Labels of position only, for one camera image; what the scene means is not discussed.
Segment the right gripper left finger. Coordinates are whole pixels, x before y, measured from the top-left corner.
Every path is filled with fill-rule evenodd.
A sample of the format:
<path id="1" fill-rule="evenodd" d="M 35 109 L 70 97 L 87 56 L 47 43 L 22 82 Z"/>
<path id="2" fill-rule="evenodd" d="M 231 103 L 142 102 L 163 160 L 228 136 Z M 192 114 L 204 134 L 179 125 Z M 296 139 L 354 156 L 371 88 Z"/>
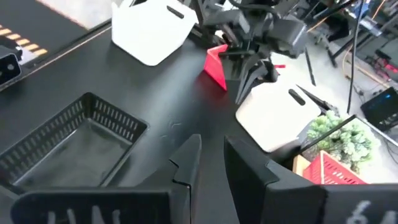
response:
<path id="1" fill-rule="evenodd" d="M 173 176 L 173 192 L 170 199 L 172 223 L 194 223 L 200 178 L 200 134 L 191 135 L 170 157 L 177 170 Z"/>

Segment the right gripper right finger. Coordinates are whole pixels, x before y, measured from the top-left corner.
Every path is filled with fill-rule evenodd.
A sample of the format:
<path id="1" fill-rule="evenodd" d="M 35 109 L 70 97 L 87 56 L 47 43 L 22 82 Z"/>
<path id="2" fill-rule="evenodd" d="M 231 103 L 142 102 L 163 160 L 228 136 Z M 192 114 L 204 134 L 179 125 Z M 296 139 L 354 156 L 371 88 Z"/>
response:
<path id="1" fill-rule="evenodd" d="M 323 187 L 274 162 L 242 140 L 224 137 L 224 165 L 240 223 L 322 222 Z"/>

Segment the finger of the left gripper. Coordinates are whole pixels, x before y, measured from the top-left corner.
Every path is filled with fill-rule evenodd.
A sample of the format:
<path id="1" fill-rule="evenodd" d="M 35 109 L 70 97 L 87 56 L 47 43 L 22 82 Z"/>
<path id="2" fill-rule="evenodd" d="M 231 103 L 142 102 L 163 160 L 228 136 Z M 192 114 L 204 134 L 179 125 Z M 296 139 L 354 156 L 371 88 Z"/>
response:
<path id="1" fill-rule="evenodd" d="M 275 83 L 279 78 L 279 73 L 274 67 L 274 64 L 269 61 L 261 62 L 260 81 L 265 83 Z"/>
<path id="2" fill-rule="evenodd" d="M 246 96 L 246 93 L 251 86 L 252 80 L 250 80 L 251 74 L 250 69 L 256 66 L 256 64 L 260 61 L 260 57 L 258 54 L 254 54 L 244 59 L 241 66 L 240 71 L 240 84 L 236 96 L 235 103 L 240 105 L 243 101 L 243 98 Z"/>

